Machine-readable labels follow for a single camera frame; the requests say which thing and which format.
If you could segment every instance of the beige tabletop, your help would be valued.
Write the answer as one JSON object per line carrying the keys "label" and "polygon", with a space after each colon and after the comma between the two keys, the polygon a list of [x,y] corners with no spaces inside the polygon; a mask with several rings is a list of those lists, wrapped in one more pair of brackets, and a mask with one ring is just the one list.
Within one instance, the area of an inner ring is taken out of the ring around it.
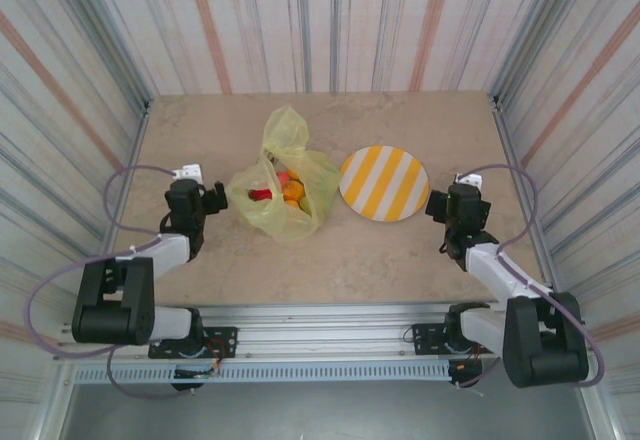
{"label": "beige tabletop", "polygon": [[[424,165],[431,187],[455,173],[505,162],[487,97],[480,92],[165,96],[154,101],[139,163],[169,169],[200,163],[205,184],[229,182],[257,159],[269,114],[290,103],[309,123],[309,148],[340,166],[369,145],[402,148]],[[157,228],[170,179],[135,175],[123,221]],[[508,171],[484,176],[492,203],[487,230],[504,241],[524,226]],[[303,241],[280,244],[232,211],[209,216],[198,257],[156,281],[163,304],[362,303],[490,299],[476,279],[438,253],[444,228],[418,212],[381,223],[336,194],[326,223]],[[121,233],[117,246],[144,240]],[[509,249],[534,278],[528,239]]]}

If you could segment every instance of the yellow plastic bag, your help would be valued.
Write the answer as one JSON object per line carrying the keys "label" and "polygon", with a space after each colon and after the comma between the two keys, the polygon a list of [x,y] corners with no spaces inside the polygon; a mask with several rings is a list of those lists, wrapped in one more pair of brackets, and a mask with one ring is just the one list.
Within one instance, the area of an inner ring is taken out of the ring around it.
{"label": "yellow plastic bag", "polygon": [[[262,151],[256,165],[236,174],[227,185],[227,197],[246,221],[279,241],[311,235],[331,208],[342,174],[324,153],[307,150],[307,122],[291,106],[274,111],[264,128]],[[304,184],[311,215],[284,202],[275,166],[293,170]],[[271,200],[255,202],[249,190],[271,190]]]}

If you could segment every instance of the yellow striped plate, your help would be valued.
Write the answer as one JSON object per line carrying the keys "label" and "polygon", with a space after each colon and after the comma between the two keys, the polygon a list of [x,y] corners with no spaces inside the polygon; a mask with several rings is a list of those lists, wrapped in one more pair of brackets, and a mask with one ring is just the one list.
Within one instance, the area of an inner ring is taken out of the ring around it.
{"label": "yellow striped plate", "polygon": [[404,150],[376,145],[358,150],[342,165],[340,193],[360,215],[381,222],[407,218],[429,193],[427,172]]}

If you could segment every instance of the gray floor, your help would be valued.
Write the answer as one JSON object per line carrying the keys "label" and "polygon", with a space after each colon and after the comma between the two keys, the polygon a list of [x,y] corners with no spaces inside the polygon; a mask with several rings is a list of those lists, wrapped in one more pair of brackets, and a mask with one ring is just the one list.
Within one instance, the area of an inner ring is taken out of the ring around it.
{"label": "gray floor", "polygon": [[579,398],[569,386],[518,390],[501,368],[461,392],[443,382],[206,385],[195,397],[145,402],[79,386],[62,438],[593,438]]}

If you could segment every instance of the striped wall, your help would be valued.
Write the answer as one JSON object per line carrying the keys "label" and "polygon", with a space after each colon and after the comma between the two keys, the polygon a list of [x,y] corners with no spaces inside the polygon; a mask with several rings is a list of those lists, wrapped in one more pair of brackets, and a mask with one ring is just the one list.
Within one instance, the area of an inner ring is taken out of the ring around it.
{"label": "striped wall", "polygon": [[90,0],[153,95],[487,90],[541,0]]}
{"label": "striped wall", "polygon": [[[100,189],[128,162],[143,105],[114,80],[70,0],[0,6],[0,438],[19,439],[50,364],[31,344],[22,305],[42,277],[100,249]],[[44,334],[69,320],[77,281],[37,298]]]}
{"label": "striped wall", "polygon": [[559,282],[604,349],[627,438],[640,438],[640,0],[568,0],[513,91],[522,164],[541,189]]}

